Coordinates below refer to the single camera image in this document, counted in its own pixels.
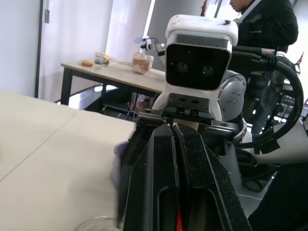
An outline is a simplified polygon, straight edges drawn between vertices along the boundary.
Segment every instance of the plastic bag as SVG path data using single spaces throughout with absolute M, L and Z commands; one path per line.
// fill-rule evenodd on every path
M 134 72 L 145 74 L 149 69 L 150 62 L 144 52 L 135 52 L 131 61 L 131 69 Z

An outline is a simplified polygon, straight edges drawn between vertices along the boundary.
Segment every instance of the camera lens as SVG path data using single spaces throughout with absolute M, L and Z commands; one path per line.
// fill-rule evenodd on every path
M 214 68 L 211 66 L 205 66 L 202 69 L 202 74 L 206 77 L 212 77 L 214 75 Z
M 186 63 L 179 63 L 177 70 L 180 73 L 187 73 L 188 72 L 188 65 Z

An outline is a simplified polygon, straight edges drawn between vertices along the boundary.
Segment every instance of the table frame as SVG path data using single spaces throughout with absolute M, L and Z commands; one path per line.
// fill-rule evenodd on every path
M 145 89 L 138 88 L 138 87 L 135 87 L 129 84 L 120 83 L 115 80 L 110 80 L 110 79 L 104 78 L 103 76 L 95 76 L 95 75 L 77 71 L 77 70 L 74 70 L 68 67 L 64 67 L 62 92 L 61 92 L 61 104 L 63 105 L 68 105 L 69 103 L 69 98 L 71 97 L 73 76 L 88 79 L 88 80 L 103 84 L 103 90 L 101 93 L 101 106 L 104 105 L 103 102 L 104 102 L 104 98 L 106 94 L 107 85 L 112 85 L 119 89 L 129 90 L 131 92 L 136 92 L 138 94 L 143 94 L 143 95 L 150 96 L 150 97 L 154 97 L 157 94 L 159 94 L 158 92 L 155 92 L 155 91 L 145 90 Z

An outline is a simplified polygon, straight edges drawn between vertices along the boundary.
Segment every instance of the wooden table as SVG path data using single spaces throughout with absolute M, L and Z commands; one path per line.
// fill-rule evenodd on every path
M 61 64 L 64 67 L 61 104 L 68 105 L 71 96 L 73 76 L 89 79 L 103 84 L 101 98 L 106 93 L 107 85 L 129 90 L 147 96 L 162 93 L 164 88 L 165 73 L 163 71 L 148 71 L 138 74 L 131 70 L 129 63 L 110 61 L 108 66 L 94 64 L 93 67 L 84 67 L 81 62 Z
M 0 227 L 72 231 L 115 216 L 114 147 L 134 124 L 0 91 Z

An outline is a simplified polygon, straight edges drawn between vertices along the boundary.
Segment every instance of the red object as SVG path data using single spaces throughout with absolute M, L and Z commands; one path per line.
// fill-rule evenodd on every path
M 204 4 L 202 6 L 202 11 L 201 11 L 201 16 L 205 16 L 205 11 L 206 11 L 206 5 L 207 5 L 207 0 L 204 1 Z
M 179 209 L 178 209 L 178 225 L 177 225 L 177 231 L 183 231 L 180 206 L 179 206 Z

